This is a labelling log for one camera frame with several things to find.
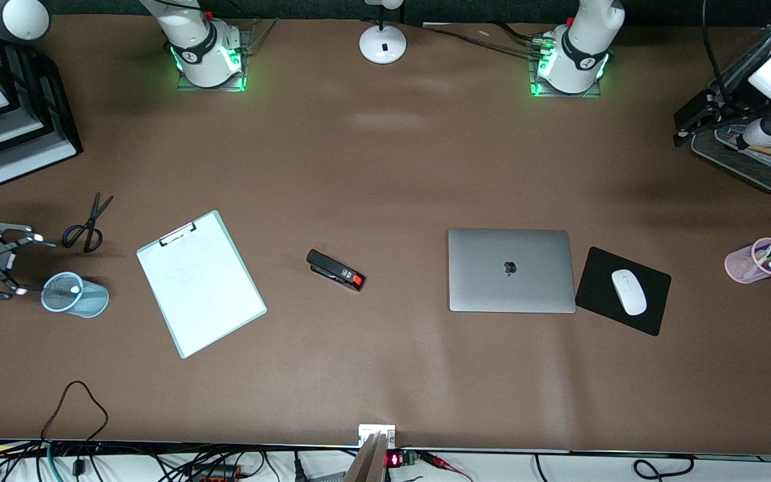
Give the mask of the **silver laptop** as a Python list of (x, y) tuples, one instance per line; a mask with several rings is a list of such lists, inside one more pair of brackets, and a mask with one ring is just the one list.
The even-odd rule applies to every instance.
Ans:
[(575, 313), (565, 231), (452, 228), (449, 309), (460, 313)]

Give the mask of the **clear acrylic bracket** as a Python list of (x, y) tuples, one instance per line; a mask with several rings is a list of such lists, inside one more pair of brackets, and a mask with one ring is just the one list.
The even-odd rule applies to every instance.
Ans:
[(245, 46), (242, 46), (242, 52), (244, 52), (246, 55), (253, 54), (255, 49), (265, 41), (267, 36), (269, 36), (269, 33), (273, 30), (273, 28), (279, 21), (280, 21), (279, 17), (276, 17), (274, 19), (269, 19), (269, 21), (267, 21), (266, 27), (264, 27), (263, 30), (260, 31), (260, 33), (257, 33), (257, 31), (255, 31), (255, 25), (258, 22), (258, 21), (255, 21), (252, 25), (251, 30), (249, 30), (248, 43), (246, 43)]

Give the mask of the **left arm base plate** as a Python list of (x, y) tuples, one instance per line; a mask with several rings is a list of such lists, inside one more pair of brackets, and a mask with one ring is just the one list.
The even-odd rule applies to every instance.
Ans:
[(529, 62), (531, 93), (535, 97), (600, 97), (600, 77), (610, 54), (603, 52), (573, 60), (563, 53), (557, 41), (544, 37), (533, 43), (539, 59)]

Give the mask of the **black mouse pad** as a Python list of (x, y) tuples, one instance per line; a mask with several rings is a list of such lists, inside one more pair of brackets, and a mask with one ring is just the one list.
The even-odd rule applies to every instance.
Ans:
[[(642, 315), (625, 314), (611, 281), (612, 272), (619, 269), (633, 272), (645, 290), (647, 311)], [(656, 337), (660, 335), (671, 284), (672, 277), (666, 272), (593, 246), (588, 250), (582, 269), (580, 285), (576, 290), (576, 305)]]

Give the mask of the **black stacked paper tray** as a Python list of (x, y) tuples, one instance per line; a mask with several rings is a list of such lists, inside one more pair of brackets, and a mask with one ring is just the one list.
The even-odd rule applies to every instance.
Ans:
[(0, 39), (0, 86), (10, 99), (10, 105), (0, 109), (0, 151), (55, 135), (76, 146), (77, 155), (82, 152), (76, 121), (58, 67), (51, 58), (31, 46)]

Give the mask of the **pink mesh pen cup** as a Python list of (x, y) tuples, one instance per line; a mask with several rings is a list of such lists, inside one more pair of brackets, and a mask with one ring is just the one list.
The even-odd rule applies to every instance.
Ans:
[(769, 262), (758, 263), (762, 258), (761, 252), (765, 251), (770, 243), (771, 238), (759, 238), (752, 245), (726, 256), (724, 260), (726, 274), (732, 280), (744, 285), (771, 278)]

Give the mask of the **white computer mouse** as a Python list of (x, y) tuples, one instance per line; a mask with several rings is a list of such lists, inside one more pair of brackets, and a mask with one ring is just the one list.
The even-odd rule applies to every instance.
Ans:
[(612, 286), (627, 315), (642, 315), (647, 311), (647, 298), (640, 281), (628, 269), (619, 269), (610, 275)]

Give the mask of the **white clipboard teal edge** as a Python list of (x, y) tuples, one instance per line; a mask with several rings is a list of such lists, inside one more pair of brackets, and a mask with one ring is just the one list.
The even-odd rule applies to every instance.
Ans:
[(183, 359), (268, 311), (217, 210), (141, 247), (137, 258)]

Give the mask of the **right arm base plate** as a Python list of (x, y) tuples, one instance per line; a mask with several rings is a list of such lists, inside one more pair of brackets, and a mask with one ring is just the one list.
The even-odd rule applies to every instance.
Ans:
[(171, 46), (175, 67), (180, 71), (180, 90), (243, 92), (247, 86), (248, 55), (242, 52), (249, 33), (226, 24), (211, 25), (208, 36), (194, 46)]

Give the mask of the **light blue mesh cup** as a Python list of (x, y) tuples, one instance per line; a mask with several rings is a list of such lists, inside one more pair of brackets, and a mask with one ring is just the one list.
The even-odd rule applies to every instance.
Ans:
[[(70, 287), (83, 287), (75, 297)], [(67, 313), (83, 319), (97, 317), (109, 304), (108, 290), (82, 278), (76, 272), (59, 272), (49, 278), (40, 292), (41, 305), (53, 313)]]

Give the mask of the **black stapler red tip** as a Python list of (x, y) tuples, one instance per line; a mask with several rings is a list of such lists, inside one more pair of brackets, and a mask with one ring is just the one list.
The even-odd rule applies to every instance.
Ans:
[(311, 271), (349, 287), (355, 292), (360, 292), (366, 281), (366, 277), (360, 272), (318, 250), (310, 250), (306, 261)]

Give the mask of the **black handled scissors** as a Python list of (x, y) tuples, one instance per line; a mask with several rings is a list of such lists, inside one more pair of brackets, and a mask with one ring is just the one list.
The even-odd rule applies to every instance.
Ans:
[(94, 202), (92, 202), (91, 211), (86, 222), (80, 225), (70, 226), (62, 232), (62, 246), (65, 249), (72, 248), (82, 235), (85, 235), (84, 246), (82, 248), (82, 252), (85, 254), (90, 254), (98, 250), (99, 246), (103, 243), (103, 232), (97, 228), (96, 224), (99, 217), (104, 213), (107, 207), (109, 207), (115, 197), (109, 196), (102, 203), (100, 202), (100, 198), (101, 194), (100, 192), (97, 192), (94, 196)]

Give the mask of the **white lamp base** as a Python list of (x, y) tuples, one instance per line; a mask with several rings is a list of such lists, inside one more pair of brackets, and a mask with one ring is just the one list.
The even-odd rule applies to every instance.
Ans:
[(374, 64), (397, 62), (406, 52), (408, 43), (404, 33), (386, 22), (386, 10), (400, 10), (405, 0), (364, 0), (377, 7), (377, 19), (359, 39), (359, 49), (364, 58)]

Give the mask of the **orange black connector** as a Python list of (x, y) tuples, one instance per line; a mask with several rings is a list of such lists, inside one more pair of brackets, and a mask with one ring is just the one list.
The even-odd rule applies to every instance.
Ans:
[(190, 482), (236, 482), (241, 478), (240, 467), (231, 464), (195, 464), (189, 470)]

